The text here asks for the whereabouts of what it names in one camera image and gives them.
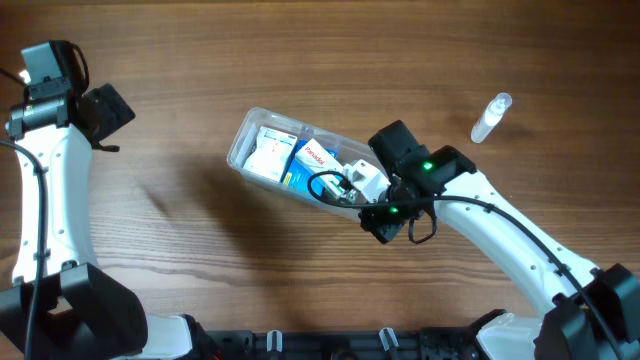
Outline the white Panadol box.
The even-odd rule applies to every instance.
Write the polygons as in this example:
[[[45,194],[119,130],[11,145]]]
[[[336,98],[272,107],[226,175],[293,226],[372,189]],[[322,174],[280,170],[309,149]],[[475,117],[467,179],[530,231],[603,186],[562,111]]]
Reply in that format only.
[[[344,167],[315,139],[307,141],[295,153],[295,159],[301,166],[315,175],[324,171],[335,171],[341,174]],[[322,185],[324,190],[334,199],[341,197],[345,190],[340,186],[341,177],[331,174],[320,175],[312,183]]]

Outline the clear dropper bottle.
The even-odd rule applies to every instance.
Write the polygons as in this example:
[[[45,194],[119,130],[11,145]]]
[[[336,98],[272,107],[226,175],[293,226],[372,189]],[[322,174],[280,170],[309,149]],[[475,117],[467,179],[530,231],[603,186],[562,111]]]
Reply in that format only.
[[[472,127],[470,138],[474,143],[481,143],[501,121],[512,105],[512,97],[508,93],[499,93],[489,102],[483,114]]]

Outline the blue medicine box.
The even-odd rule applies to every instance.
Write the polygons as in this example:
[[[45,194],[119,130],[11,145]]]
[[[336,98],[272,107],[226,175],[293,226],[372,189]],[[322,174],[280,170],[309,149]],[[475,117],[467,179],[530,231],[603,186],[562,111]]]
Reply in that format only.
[[[307,183],[311,176],[311,172],[304,168],[304,166],[295,158],[295,153],[303,148],[307,143],[307,140],[299,140],[296,144],[295,151],[292,155],[292,159],[289,166],[281,179],[281,183],[285,186],[291,187],[296,191],[309,193]],[[337,158],[338,152],[332,149],[326,149],[326,151],[333,157]],[[312,182],[312,189],[316,194],[322,195],[324,193],[324,187],[318,179]]]

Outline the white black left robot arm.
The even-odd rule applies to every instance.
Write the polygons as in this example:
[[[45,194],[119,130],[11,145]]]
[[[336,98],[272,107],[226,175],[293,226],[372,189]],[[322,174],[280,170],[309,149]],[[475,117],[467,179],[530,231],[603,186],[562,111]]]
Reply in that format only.
[[[20,161],[22,230],[2,333],[28,359],[202,359],[189,316],[157,316],[99,267],[88,178],[105,139],[134,118],[111,85],[92,88],[80,48],[51,40],[22,52],[26,78],[4,145]]]

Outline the clear plastic container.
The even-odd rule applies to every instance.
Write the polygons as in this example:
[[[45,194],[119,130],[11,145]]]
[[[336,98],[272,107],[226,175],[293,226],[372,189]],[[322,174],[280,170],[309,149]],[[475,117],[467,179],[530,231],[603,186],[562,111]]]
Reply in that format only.
[[[381,172],[388,178],[388,176],[384,172],[383,166],[380,164],[375,154],[372,152],[368,145],[329,132],[319,127],[315,127],[311,124],[288,118],[286,116],[271,112],[263,108],[253,108],[247,113],[246,118],[242,123],[238,133],[236,134],[233,145],[227,156],[227,162],[229,166],[239,171],[245,178],[254,183],[261,184],[275,192],[286,194],[298,200],[305,201],[315,207],[323,209],[327,212],[335,213],[356,223],[360,221],[358,217],[359,211],[357,209],[347,209],[330,206],[318,201],[312,196],[313,194],[316,194],[312,189],[312,181],[320,175],[331,174],[341,177],[340,186],[345,190],[345,193],[338,199],[334,199],[326,191],[324,191],[324,193],[320,196],[328,200],[348,200],[355,203],[368,202],[361,195],[361,193],[352,186],[351,182],[345,177],[343,173],[339,174],[335,171],[324,171],[315,175],[311,174],[307,183],[309,193],[305,193],[296,191],[291,187],[283,185],[281,183],[281,180],[279,182],[275,182],[245,170],[243,168],[243,165],[248,156],[254,150],[256,135],[258,134],[262,126],[295,135],[298,138],[298,141],[309,141],[311,139],[315,139],[325,149],[332,149],[334,151],[337,151],[338,155],[335,159],[343,167],[345,164],[350,164],[357,160],[365,160],[380,169]],[[289,158],[282,178],[286,173],[286,170],[292,159],[292,155]]]

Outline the white medicine box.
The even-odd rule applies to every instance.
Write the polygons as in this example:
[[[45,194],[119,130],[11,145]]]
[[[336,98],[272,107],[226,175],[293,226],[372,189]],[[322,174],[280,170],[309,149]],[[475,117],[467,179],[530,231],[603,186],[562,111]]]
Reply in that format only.
[[[297,141],[295,135],[262,126],[256,135],[254,150],[243,168],[255,175],[279,182]]]

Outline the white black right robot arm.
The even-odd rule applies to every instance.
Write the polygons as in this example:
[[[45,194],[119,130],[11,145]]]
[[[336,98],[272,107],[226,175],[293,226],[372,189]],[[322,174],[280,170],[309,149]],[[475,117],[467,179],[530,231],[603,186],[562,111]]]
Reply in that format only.
[[[402,121],[368,142],[391,185],[363,209],[381,243],[427,215],[479,248],[520,289],[533,318],[500,312],[474,335],[489,359],[636,359],[639,280],[607,270],[559,244],[512,206],[451,146],[430,152]]]

